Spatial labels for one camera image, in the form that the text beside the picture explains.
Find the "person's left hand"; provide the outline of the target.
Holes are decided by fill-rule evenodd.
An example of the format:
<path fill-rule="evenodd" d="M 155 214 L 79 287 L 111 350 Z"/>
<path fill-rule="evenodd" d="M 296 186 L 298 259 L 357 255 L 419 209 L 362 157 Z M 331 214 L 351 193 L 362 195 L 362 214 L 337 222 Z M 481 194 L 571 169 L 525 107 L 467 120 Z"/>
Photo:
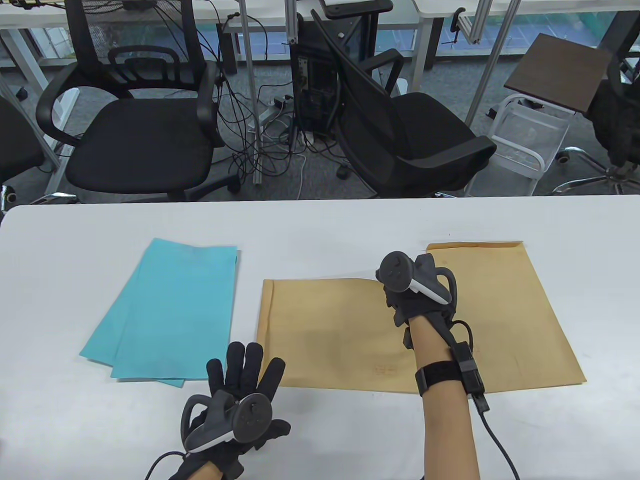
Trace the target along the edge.
<path fill-rule="evenodd" d="M 244 471 L 242 455 L 290 434 L 290 423 L 274 419 L 272 408 L 285 361 L 273 358 L 263 368 L 263 358 L 259 343 L 232 342 L 226 365 L 217 358 L 207 362 L 210 394 L 193 395 L 183 408 L 185 456 L 174 480 L 238 479 Z"/>

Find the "person's right hand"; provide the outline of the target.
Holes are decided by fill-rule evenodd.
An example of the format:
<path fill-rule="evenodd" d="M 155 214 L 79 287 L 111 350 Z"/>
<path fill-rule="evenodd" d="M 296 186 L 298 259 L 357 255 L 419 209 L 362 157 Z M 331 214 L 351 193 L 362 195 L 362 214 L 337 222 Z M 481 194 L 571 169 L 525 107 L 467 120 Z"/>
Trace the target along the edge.
<path fill-rule="evenodd" d="M 450 302 L 441 304 L 422 292 L 410 289 L 394 292 L 385 286 L 383 290 L 387 307 L 395 311 L 394 323 L 397 327 L 411 319 L 425 317 L 434 329 L 451 328 L 457 310 L 457 294 L 453 294 Z"/>

